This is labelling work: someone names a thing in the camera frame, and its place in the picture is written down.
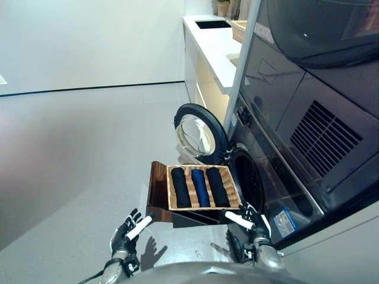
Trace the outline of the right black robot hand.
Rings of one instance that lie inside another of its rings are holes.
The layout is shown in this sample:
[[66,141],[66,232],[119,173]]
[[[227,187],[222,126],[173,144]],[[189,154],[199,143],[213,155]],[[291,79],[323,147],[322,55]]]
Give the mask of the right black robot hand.
[[267,220],[249,203],[239,205],[238,213],[224,211],[224,216],[244,228],[253,240],[271,242],[271,229]]

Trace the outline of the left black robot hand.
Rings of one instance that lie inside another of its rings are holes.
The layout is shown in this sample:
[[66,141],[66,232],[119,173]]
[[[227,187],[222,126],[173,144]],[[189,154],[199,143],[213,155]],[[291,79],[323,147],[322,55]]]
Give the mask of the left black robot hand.
[[111,255],[115,255],[120,251],[131,251],[130,244],[137,240],[140,233],[152,223],[155,217],[154,213],[150,213],[142,218],[141,212],[137,208],[129,213],[124,222],[115,229],[110,240]]

